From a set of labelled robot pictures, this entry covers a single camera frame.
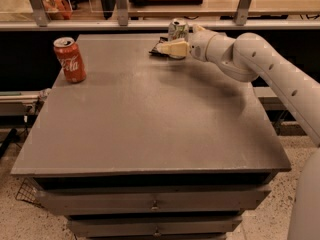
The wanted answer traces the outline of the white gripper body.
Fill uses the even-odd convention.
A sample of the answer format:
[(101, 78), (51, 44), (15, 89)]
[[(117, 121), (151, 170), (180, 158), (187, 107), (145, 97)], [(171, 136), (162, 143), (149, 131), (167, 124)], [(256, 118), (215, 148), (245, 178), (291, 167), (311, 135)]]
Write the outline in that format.
[(193, 58), (206, 62), (206, 50), (210, 40), (216, 32), (210, 30), (199, 30), (194, 32), (189, 38), (190, 54)]

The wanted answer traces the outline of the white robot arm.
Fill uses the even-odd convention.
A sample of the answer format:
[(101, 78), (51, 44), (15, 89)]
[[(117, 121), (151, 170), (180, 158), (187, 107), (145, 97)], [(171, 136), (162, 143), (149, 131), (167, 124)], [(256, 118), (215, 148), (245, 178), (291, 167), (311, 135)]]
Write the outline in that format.
[(231, 38), (194, 25), (188, 39), (159, 43), (156, 50), (211, 62), (240, 82), (262, 78), (268, 84), (317, 146), (297, 183), (287, 240), (320, 240), (320, 84), (254, 33)]

